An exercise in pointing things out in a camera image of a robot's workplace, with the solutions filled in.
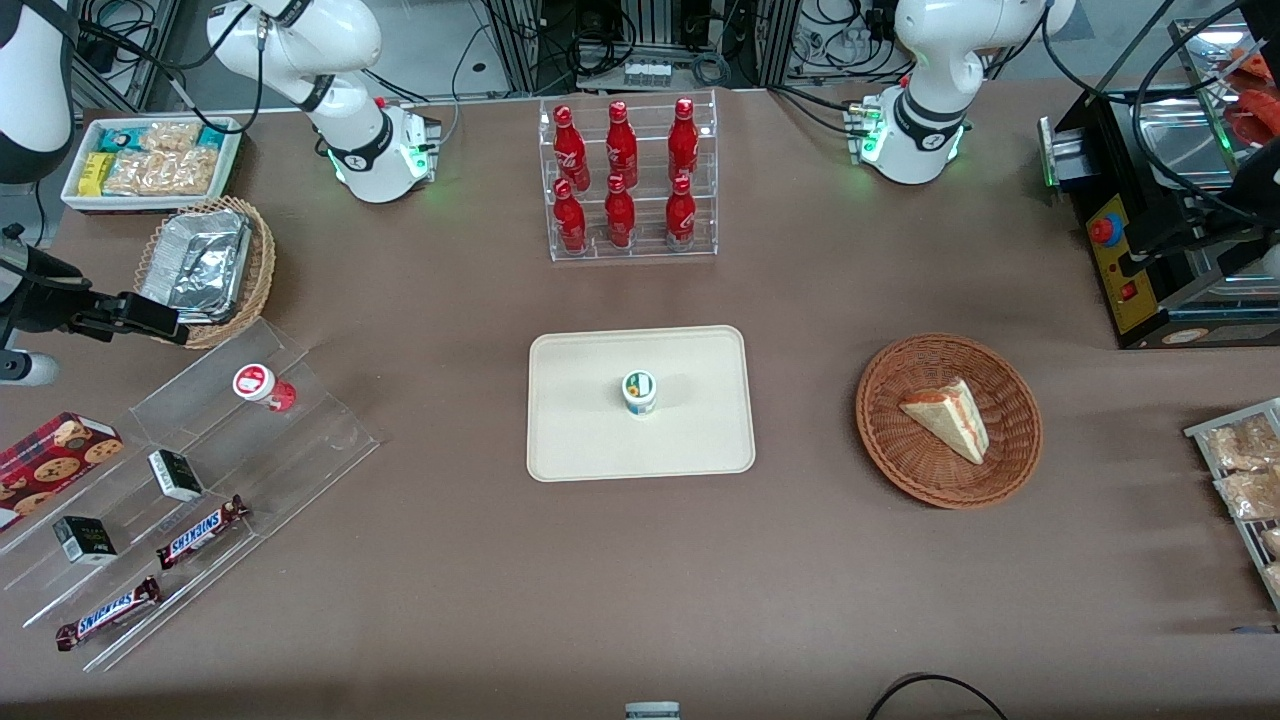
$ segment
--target yellow panel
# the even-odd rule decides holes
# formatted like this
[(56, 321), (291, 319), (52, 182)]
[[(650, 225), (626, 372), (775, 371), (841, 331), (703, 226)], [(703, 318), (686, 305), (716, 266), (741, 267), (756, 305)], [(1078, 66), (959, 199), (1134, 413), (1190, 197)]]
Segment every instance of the yellow panel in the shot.
[[(1120, 196), (1117, 195), (1089, 218), (1089, 222), (1084, 225), (1085, 234), (1088, 234), (1088, 228), (1093, 220), (1105, 218), (1111, 213), (1119, 215), (1125, 225), (1129, 224), (1129, 215), (1125, 214), (1124, 205), (1120, 202)], [(1089, 246), (1093, 249), (1093, 260), (1097, 263), (1098, 274), (1102, 275), (1102, 287), (1107, 293), (1111, 316), (1115, 318), (1120, 332), (1126, 333), (1147, 318), (1155, 315), (1158, 305), (1156, 304), (1156, 293), (1151, 290), (1151, 279), (1147, 278), (1147, 270), (1140, 270), (1132, 278), (1126, 278), (1120, 273), (1120, 256), (1129, 252), (1128, 236), (1121, 234), (1120, 242), (1115, 247), (1102, 247), (1096, 242), (1089, 242)], [(1129, 300), (1123, 300), (1120, 288), (1129, 282), (1134, 284), (1138, 293)]]

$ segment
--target coca-cola bottle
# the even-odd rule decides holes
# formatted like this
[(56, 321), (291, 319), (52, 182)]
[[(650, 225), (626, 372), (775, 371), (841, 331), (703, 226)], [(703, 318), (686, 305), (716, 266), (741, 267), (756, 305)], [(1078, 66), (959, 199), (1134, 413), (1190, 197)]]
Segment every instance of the coca-cola bottle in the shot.
[(620, 173), (609, 176), (609, 196), (604, 200), (604, 214), (609, 218), (609, 242), (614, 247), (631, 247), (636, 231), (636, 204), (627, 192), (627, 183)]
[(684, 252), (694, 245), (694, 214), (698, 206), (689, 195), (689, 176), (680, 176), (671, 183), (667, 199), (667, 247)]
[(622, 176), (627, 187), (640, 182), (640, 158), (636, 151), (636, 131), (627, 120), (627, 104), (621, 100), (609, 102), (609, 135), (604, 138), (609, 154), (609, 173)]
[(573, 197), (573, 186), (567, 179), (556, 178), (552, 188), (556, 192), (552, 213), (556, 215), (556, 228), (564, 252), (581, 255), (586, 252), (586, 214), (582, 213), (582, 205)]
[(698, 126), (694, 124), (694, 101), (689, 97), (676, 100), (676, 122), (667, 136), (667, 174), (672, 182), (681, 173), (694, 177), (694, 170), (698, 169)]
[(556, 118), (556, 164), (561, 177), (573, 183), (573, 190), (586, 192), (591, 187), (591, 172), (586, 169), (586, 143), (582, 133), (573, 127), (573, 111), (559, 105), (552, 113)]

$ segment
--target wicker basket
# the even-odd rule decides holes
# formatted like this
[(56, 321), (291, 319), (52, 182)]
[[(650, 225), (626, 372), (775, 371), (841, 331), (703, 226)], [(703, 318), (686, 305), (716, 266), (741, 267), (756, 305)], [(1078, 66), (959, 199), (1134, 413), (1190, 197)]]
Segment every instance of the wicker basket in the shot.
[[(210, 347), (215, 347), (224, 340), (236, 337), (250, 323), (256, 320), (262, 314), (262, 306), (266, 305), (266, 296), (271, 292), (271, 273), (275, 272), (275, 240), (271, 237), (271, 228), (266, 227), (266, 223), (262, 222), (262, 215), (248, 202), (238, 197), (219, 197), (218, 200), (186, 208), (172, 217), (188, 213), (211, 213), (214, 210), (236, 210), (243, 213), (253, 222), (253, 236), (250, 238), (248, 259), (244, 263), (244, 278), (241, 281), (239, 309), (230, 320), (220, 325), (187, 325), (191, 334), (187, 338), (186, 347), (191, 350), (209, 350)], [(163, 228), (164, 223), (156, 228), (156, 232), (151, 233), (151, 242), (142, 251), (142, 261), (138, 263), (138, 269), (133, 274), (134, 292), (142, 288), (142, 279), (147, 277), (147, 269), (151, 268), (151, 254), (155, 252), (156, 241), (160, 240), (160, 231)]]
[[(964, 378), (991, 447), (982, 465), (952, 451), (899, 407), (908, 393)], [(909, 495), (951, 509), (995, 505), (1030, 478), (1044, 445), (1039, 407), (1018, 372), (989, 348), (952, 334), (901, 340), (858, 383), (858, 432), (881, 471)]]

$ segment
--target white lid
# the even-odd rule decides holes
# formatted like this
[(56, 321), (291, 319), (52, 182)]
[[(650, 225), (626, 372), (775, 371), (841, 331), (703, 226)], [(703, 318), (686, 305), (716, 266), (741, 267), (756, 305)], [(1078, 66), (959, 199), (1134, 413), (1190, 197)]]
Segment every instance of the white lid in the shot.
[(648, 405), (658, 395), (658, 380), (645, 370), (631, 370), (622, 378), (622, 397), (631, 405)]
[(244, 365), (236, 373), (236, 378), (232, 380), (232, 389), (244, 400), (257, 402), (271, 395), (271, 391), (275, 389), (275, 373), (268, 369), (266, 365), (257, 363)]

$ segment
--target cookie box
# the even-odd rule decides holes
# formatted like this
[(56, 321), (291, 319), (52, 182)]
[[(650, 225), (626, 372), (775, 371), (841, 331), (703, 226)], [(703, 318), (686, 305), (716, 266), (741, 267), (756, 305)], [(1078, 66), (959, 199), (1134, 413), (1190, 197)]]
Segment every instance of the cookie box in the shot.
[(63, 413), (0, 452), (0, 532), (123, 447), (110, 425)]

